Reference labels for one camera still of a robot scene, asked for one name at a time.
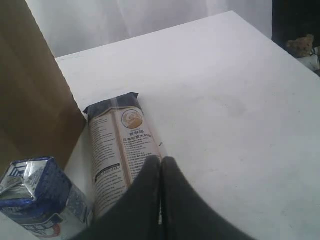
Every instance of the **blue milk carton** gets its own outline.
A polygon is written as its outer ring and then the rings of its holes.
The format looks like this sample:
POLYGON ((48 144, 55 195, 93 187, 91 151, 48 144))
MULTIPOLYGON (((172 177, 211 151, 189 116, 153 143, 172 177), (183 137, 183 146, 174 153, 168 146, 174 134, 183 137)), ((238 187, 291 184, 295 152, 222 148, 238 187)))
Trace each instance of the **blue milk carton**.
POLYGON ((53 157, 14 161, 0 180, 0 211, 40 239, 72 238, 92 209, 53 157))

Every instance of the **white curtain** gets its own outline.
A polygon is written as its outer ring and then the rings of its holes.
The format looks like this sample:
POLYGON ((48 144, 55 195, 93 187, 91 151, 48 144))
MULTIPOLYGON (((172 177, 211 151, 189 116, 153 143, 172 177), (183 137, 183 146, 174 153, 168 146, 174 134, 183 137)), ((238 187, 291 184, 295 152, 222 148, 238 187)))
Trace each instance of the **white curtain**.
POLYGON ((271 38, 273 0, 26 0, 55 57, 235 11, 271 38))

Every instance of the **cardboard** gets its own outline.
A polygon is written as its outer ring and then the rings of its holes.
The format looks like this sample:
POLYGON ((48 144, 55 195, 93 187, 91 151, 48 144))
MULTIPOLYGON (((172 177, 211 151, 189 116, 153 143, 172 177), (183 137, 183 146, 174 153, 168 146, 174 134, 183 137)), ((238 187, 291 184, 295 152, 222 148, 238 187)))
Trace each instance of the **cardboard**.
POLYGON ((64 167, 85 126, 27 3, 0 1, 0 175, 14 160, 64 167))

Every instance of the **snack package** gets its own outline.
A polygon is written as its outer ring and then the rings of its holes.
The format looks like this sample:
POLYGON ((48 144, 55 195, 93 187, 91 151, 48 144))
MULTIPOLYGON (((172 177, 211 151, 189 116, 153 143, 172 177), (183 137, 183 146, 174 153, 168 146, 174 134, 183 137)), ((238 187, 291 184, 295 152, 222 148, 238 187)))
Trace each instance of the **snack package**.
POLYGON ((53 157, 14 161, 0 180, 0 211, 40 239, 70 239, 88 227, 92 209, 53 157))
POLYGON ((137 93, 131 92, 93 104, 84 111, 93 149, 96 218, 103 216, 126 192, 146 157, 160 158, 137 97, 137 93))

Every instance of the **white table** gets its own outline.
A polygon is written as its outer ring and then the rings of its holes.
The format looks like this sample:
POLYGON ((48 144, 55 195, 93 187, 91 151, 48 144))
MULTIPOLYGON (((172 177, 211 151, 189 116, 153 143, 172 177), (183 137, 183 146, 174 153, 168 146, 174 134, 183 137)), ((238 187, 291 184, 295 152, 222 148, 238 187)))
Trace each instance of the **white table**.
MULTIPOLYGON (((57 61, 81 110, 140 93, 157 143, 232 224, 319 239, 320 79, 234 12, 57 61)), ((92 196, 88 141, 66 172, 92 196)))

